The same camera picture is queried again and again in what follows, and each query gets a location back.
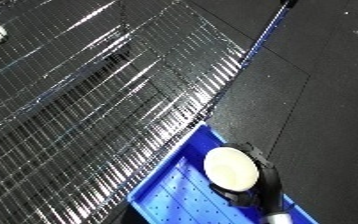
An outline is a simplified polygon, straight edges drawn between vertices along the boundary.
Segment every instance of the blue bin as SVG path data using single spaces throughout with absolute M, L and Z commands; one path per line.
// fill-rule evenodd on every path
M 200 125 L 128 195 L 128 201 L 151 224 L 258 223 L 255 208 L 230 207 L 209 188 L 203 160 L 224 142 L 209 126 Z M 294 202 L 285 196 L 285 203 Z M 296 224 L 317 223 L 299 206 L 290 214 Z

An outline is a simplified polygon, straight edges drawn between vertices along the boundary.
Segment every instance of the reflective metal surface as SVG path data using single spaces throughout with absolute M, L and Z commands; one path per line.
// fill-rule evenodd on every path
M 97 223 L 244 53 L 182 1 L 0 3 L 0 223 Z

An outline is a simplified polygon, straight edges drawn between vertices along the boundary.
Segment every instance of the metal wire rack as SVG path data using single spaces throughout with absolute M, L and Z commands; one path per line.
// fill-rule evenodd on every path
M 0 223 L 103 221 L 244 67 L 180 0 L 2 1 L 0 27 Z

